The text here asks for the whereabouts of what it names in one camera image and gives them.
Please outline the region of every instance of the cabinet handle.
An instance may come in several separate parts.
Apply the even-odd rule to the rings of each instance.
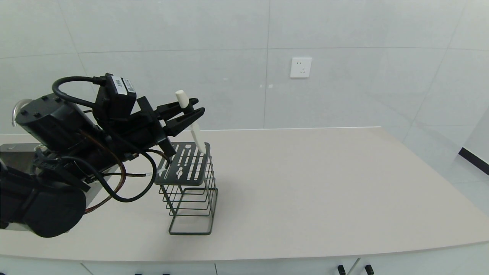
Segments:
[[[374,269],[372,268],[371,265],[366,265],[365,271],[367,272],[367,275],[374,275]]]
[[[343,267],[343,265],[338,266],[338,273],[339,275],[346,275],[345,268]]]

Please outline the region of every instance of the white tabletop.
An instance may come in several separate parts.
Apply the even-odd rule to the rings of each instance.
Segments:
[[[170,236],[168,210],[154,186],[139,201],[109,201],[55,238],[0,230],[0,254],[186,262],[360,256],[489,242],[489,218],[382,128],[202,135],[211,144],[219,188],[210,236]],[[1,136],[0,143],[29,139]],[[145,163],[141,158],[126,167],[147,172]],[[140,192],[147,180],[128,180],[120,194]],[[105,196],[101,191],[94,201]]]

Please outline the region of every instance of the black cable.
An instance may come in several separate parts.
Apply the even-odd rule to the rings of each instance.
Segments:
[[[109,186],[107,181],[104,179],[104,176],[102,176],[102,174],[100,174],[100,172],[97,171],[97,169],[95,169],[90,163],[88,163],[88,161],[86,161],[82,158],[71,157],[71,156],[59,157],[59,159],[60,160],[75,160],[75,161],[78,161],[79,163],[85,165],[88,168],[88,170],[90,170],[90,172],[92,172],[92,174],[95,176],[95,178],[100,182],[100,184],[107,191],[107,193],[111,197],[113,197],[115,200],[120,201],[122,203],[130,203],[130,202],[136,201],[139,198],[141,198],[144,194],[146,194],[146,192],[147,192],[147,191],[146,192],[143,191],[140,194],[138,194],[132,198],[123,198],[123,197],[117,195],[117,193],[115,193],[114,190],[112,190],[112,188]]]
[[[148,188],[146,188],[145,190],[143,190],[143,192],[139,193],[138,195],[136,195],[132,198],[120,197],[119,195],[117,195],[116,192],[114,192],[114,190],[112,190],[110,185],[104,179],[104,176],[97,169],[95,169],[90,163],[88,163],[88,161],[86,161],[82,158],[79,158],[79,157],[71,157],[71,156],[64,156],[64,157],[58,157],[55,159],[50,159],[50,158],[44,156],[44,154],[42,154],[42,151],[40,150],[40,148],[36,148],[35,151],[36,151],[37,157],[41,158],[42,160],[44,160],[46,162],[57,162],[60,160],[74,160],[74,161],[78,161],[79,163],[83,164],[88,170],[90,170],[90,172],[94,175],[94,177],[100,182],[100,184],[107,191],[107,193],[119,202],[130,203],[130,202],[136,201],[148,192],[148,190],[146,190]]]
[[[83,105],[83,106],[86,106],[86,107],[89,107],[91,109],[99,109],[101,108],[99,105],[96,105],[95,103],[92,103],[92,102],[89,102],[89,101],[86,101],[86,100],[83,100],[83,99],[80,99],[80,98],[76,98],[76,97],[73,97],[73,96],[70,96],[64,92],[62,92],[59,87],[63,84],[63,83],[67,83],[67,82],[73,82],[73,81],[85,81],[85,82],[92,82],[94,84],[100,84],[101,83],[101,80],[99,78],[96,78],[96,77],[86,77],[86,76],[69,76],[69,77],[63,77],[63,78],[60,78],[58,80],[56,80],[54,83],[53,83],[53,86],[52,86],[52,90],[53,90],[53,93],[55,95],[57,95],[58,97],[66,100],[66,101],[69,101],[69,102],[72,102],[72,103],[75,103],[75,104],[78,104],[78,105]],[[94,173],[95,177],[97,178],[97,180],[100,181],[100,183],[102,184],[102,186],[104,187],[104,189],[109,193],[109,195],[111,195],[114,199],[120,201],[120,202],[133,202],[139,198],[141,198],[142,196],[144,196],[150,189],[151,189],[151,186],[153,185],[153,183],[155,182],[155,179],[156,179],[156,172],[157,172],[157,167],[156,167],[156,163],[155,163],[155,160],[153,158],[150,157],[150,155],[148,155],[146,152],[144,152],[143,150],[139,149],[138,147],[136,147],[135,145],[133,145],[132,143],[128,142],[127,140],[123,139],[121,136],[119,136],[116,132],[114,132],[112,130],[112,128],[110,127],[109,123],[107,122],[108,119],[105,115],[105,113],[101,110],[101,112],[99,112],[102,116],[104,116],[103,118],[100,118],[98,119],[97,121],[99,122],[99,124],[101,124],[100,126],[102,127],[102,129],[105,130],[105,132],[107,132],[107,134],[109,134],[112,138],[115,138],[115,139],[118,139],[120,142],[122,142],[123,144],[125,144],[126,146],[128,146],[131,150],[133,150],[134,152],[136,153],[139,153],[140,155],[144,156],[145,158],[147,158],[149,160],[149,162],[151,163],[151,167],[153,169],[153,174],[151,176],[151,179],[150,179],[150,182],[148,183],[148,186],[146,186],[146,188],[138,195],[134,196],[133,198],[130,198],[130,199],[125,199],[125,198],[122,198],[122,197],[119,197],[111,188],[110,186],[107,184],[107,182],[104,180],[103,176],[95,169],[93,168],[93,166],[91,166],[88,162],[84,161],[83,160],[83,164],[85,165],[88,165],[87,168],[89,168],[90,170],[93,169],[93,171],[96,172],[96,174]],[[67,159],[67,158],[74,158],[74,157],[61,157],[61,159]]]
[[[146,188],[139,195],[133,197],[134,200],[137,200],[137,199],[141,198],[146,193],[148,193],[148,191],[151,189],[151,187],[155,183],[156,174],[157,174],[157,170],[158,170],[158,168],[156,167],[155,160],[153,158],[151,158],[151,156],[148,155],[148,153],[144,152],[143,150],[141,150],[138,147],[136,147],[134,144],[128,142],[127,140],[125,140],[121,136],[119,136],[116,132],[114,132],[112,130],[112,128],[108,124],[105,123],[105,121],[99,120],[99,124],[101,124],[100,126],[102,127],[102,129],[104,129],[105,132],[107,132],[107,134],[109,134],[112,138],[118,139],[120,142],[122,142],[123,144],[125,144],[126,146],[128,146],[134,152],[136,152],[136,153],[144,156],[145,158],[147,158],[149,160],[149,162],[151,163],[153,174],[151,175],[151,179],[150,179],[148,185],[146,186]]]
[[[104,177],[106,177],[106,176],[121,176],[121,175],[122,175],[122,173],[105,173],[105,174],[102,174],[102,176],[104,176]],[[134,177],[134,178],[144,178],[147,175],[146,174],[126,173],[126,176],[127,177]]]
[[[77,97],[73,97],[73,96],[70,96],[64,92],[62,92],[60,90],[60,86],[64,83],[67,83],[67,82],[73,82],[73,81],[84,81],[84,82],[97,82],[97,78],[94,78],[94,77],[87,77],[87,76],[69,76],[69,77],[63,77],[63,78],[60,78],[56,81],[54,81],[53,83],[53,86],[51,87],[52,90],[53,90],[53,93],[55,95],[57,95],[58,97],[60,97],[61,99],[64,99],[66,101],[69,101],[69,102],[72,102],[72,103],[76,103],[78,105],[83,105],[83,106],[87,106],[89,108],[93,108],[93,106],[95,105],[95,103],[93,102],[89,102],[89,101],[86,101],[86,100],[83,100],[83,99],[80,99],[80,98],[77,98]]]

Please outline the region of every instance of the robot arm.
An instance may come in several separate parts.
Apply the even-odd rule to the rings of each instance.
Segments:
[[[96,101],[84,101],[59,90],[61,84],[71,81],[99,85]],[[162,150],[158,153],[169,163],[175,150],[168,137],[178,135],[205,111],[204,108],[193,110],[192,106],[198,103],[195,98],[190,99],[188,109],[174,102],[153,110],[146,97],[136,99],[128,79],[111,74],[62,78],[54,82],[52,89],[54,93],[29,102],[16,116],[16,123],[43,146],[36,148],[32,159],[35,173],[19,171],[1,162],[2,229],[17,223],[41,237],[67,232],[89,212],[87,193],[98,182],[110,195],[105,201],[114,198],[132,202],[141,198],[156,177],[156,163],[147,152],[158,145]],[[141,110],[132,114],[135,102]],[[91,108],[98,125],[77,105]],[[181,112],[185,114],[173,118]],[[122,198],[117,191],[125,181],[123,162],[138,156],[150,161],[151,180],[139,195]],[[121,181],[112,190],[104,179],[104,172],[116,165],[121,168]]]

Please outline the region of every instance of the black baseboard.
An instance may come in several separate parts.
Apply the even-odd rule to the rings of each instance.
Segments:
[[[464,159],[468,160],[468,162],[475,165],[475,167],[479,168],[482,172],[489,175],[489,163],[481,160],[480,158],[478,158],[476,155],[474,155],[464,147],[462,147],[462,149],[460,150],[459,155],[462,156]]]

